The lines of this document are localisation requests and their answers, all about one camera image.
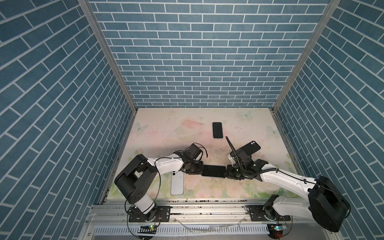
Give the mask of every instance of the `wire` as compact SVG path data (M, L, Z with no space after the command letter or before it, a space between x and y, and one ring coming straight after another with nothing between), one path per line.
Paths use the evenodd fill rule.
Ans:
M331 189L329 189L329 188L327 188L327 187L324 187L324 186L322 186L322 185L320 185L320 184L318 184L318 183L315 183L315 182L309 182L309 181L307 181L306 179L303 180L303 179L300 179L300 178L291 176L291 175L289 175L288 173L282 172L282 171L280 171L280 170L279 170L279 172L281 172L281 173L283 173L283 174L285 174L285 175L287 175L287 176L290 176L290 177L292 177L292 178L294 178L294 179L303 181L304 183L314 184L314 185L317 185L317 186L319 186L319 187L322 187L322 188L324 188L324 189L326 189L326 190L328 190L328 191L333 192L333 193L336 194L337 196L341 197L341 201L344 202L345 205L347 205L347 207L348 207L348 213L346 214L346 216L345 216L344 218L347 218L347 217L350 215L350 213L351 213L351 205L350 205L349 202L344 198L344 196L342 196L342 195L338 194L337 192L332 191Z
M287 222L285 221L285 218L284 218L284 217L283 217L283 219L284 219L285 225L286 225L287 228L288 228ZM293 217L291 216L291 228L289 229L289 231L288 231L286 234L284 234L284 235L281 236L280 238L287 236L287 235L292 231L292 226L293 226Z
M180 222L179 220L177 219L174 219L175 221L177 221L178 223L180 223L183 227L185 227L185 229L189 230L189 231L200 231L200 232L212 232L212 230L210 229L198 229L198 228L189 228L187 226L185 226L182 222Z
M125 203L124 203L124 209L125 209L125 212L127 213L127 228L128 228L128 231L132 234L132 236L134 236L135 238L138 238L138 239L140 239L140 240L142 240L141 238L139 238L139 236L136 236L136 235L134 235L132 232L131 232L131 230L129 229L129 225L128 225L128 215L130 214L130 212L131 212L131 207L133 206L131 206L130 208L129 208L129 213L128 213L128 211L127 211L127 202L128 202L128 200L125 200Z
M241 174L247 176L248 174L245 173L245 170L243 169L243 166L240 164L239 156L237 155L236 150L235 150L235 148L233 147L231 141L229 141L229 138L228 138L227 136L225 136L225 139L227 140L227 142L228 142L228 144L229 144L229 147L231 148L233 154L234 154L235 157L236 157L237 164L239 165Z
M200 145L200 146L205 150L205 154L207 155L207 158L208 158L208 152L207 152L207 150L205 149L205 147L204 147L203 145L201 145L200 143L197 143L197 142L194 142L194 143L192 143L192 144L198 144L198 145Z
M160 213L158 213L159 214L159 224L157 225L157 227L159 227L160 226L160 221L161 221L161 216L160 216Z
M160 179L160 181L159 181L159 189L157 190L157 194L156 194L155 200L153 200L153 204L155 204L155 201L156 201L156 199L157 199L157 197L158 197L158 195L159 195L159 192L160 192L161 175L160 175L159 169L158 169L157 166L156 166L156 162L157 162L159 159L161 159L161 158L170 158L170 159L172 159L171 157L160 157L160 158L156 159L155 162L154 162L155 167L156 167L156 170L157 170L157 172L159 173L159 179ZM143 211L143 213L146 212L146 211L148 211L148 209L150 209L151 207L152 207L152 204L151 204L145 211Z
M284 216L281 216L281 217L284 219L285 225L286 225L287 228L288 228L288 225L287 225L287 222L286 222L286 220L285 220L285 217L284 217Z

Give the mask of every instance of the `white smartphone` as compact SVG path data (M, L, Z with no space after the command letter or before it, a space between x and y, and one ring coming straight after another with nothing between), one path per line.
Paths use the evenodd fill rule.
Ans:
M184 173L182 171L172 172L170 181L170 194L183 195L184 193Z

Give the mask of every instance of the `floral tabletop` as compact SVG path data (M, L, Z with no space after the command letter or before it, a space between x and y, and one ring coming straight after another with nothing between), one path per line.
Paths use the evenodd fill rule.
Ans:
M223 139L212 137L212 122L222 122ZM225 136L238 149L255 140L261 149L252 159L263 159L278 168L296 173L279 131L268 108L140 108L122 154L116 173L138 154L147 158L171 155L192 143L202 144L208 151L204 164L230 164L230 148ZM161 175L158 199L267 199L271 194L297 197L277 185L258 180L232 180L184 174L184 194L170 194L171 173ZM159 187L157 176L148 193L154 198ZM108 200L125 199L112 184Z

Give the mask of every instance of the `smartphone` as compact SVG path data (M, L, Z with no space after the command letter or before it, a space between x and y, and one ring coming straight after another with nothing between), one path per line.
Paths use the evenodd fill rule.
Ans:
M184 173L182 171L172 172L170 180L170 194L183 195L184 193Z
M225 178L226 167L217 165L203 165L203 177Z
M221 122L213 122L212 130L213 130L215 139L223 138L223 126L221 125Z

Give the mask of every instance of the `blue brick wall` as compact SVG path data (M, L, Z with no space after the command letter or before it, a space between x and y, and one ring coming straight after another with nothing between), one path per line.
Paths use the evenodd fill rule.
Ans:
M307 175L350 201L345 239L383 239L384 1L342 0L278 115Z
M328 0L91 0L138 107L272 107Z
M73 239L131 110L76 0L0 1L0 239Z

